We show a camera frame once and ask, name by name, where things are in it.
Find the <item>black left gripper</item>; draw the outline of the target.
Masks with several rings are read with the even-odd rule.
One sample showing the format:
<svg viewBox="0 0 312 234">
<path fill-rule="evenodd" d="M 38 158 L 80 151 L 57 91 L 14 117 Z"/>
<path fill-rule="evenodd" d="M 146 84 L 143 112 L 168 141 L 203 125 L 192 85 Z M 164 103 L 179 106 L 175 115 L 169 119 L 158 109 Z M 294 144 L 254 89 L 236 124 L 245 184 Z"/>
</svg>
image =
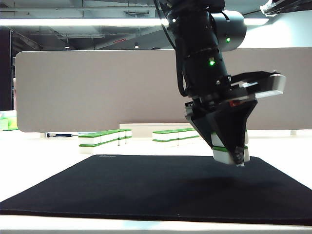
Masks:
<svg viewBox="0 0 312 234">
<path fill-rule="evenodd" d="M 247 119 L 258 103 L 255 93 L 248 89 L 230 89 L 191 99 L 185 103 L 185 118 L 213 147 L 214 159 L 228 165 L 244 166 L 250 160 L 245 153 L 245 132 Z M 212 134 L 218 136 L 222 146 L 213 144 Z"/>
</svg>

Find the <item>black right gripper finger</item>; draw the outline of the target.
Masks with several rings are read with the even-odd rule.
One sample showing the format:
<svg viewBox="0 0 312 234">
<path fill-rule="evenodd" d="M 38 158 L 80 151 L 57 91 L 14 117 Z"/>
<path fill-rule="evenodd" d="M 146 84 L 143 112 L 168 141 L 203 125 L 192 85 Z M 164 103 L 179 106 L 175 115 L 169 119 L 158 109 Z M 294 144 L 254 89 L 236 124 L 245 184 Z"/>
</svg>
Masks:
<svg viewBox="0 0 312 234">
<path fill-rule="evenodd" d="M 268 8 L 294 8 L 294 9 L 311 9 L 311 0 L 270 0 L 267 2 Z"/>
<path fill-rule="evenodd" d="M 266 16 L 275 16 L 275 15 L 283 14 L 283 13 L 308 11 L 311 9 L 294 9 L 294 8 L 284 8 L 284 7 L 283 8 L 279 8 L 279 7 L 268 8 L 267 3 L 265 3 L 264 5 L 260 6 L 260 10 Z"/>
</svg>

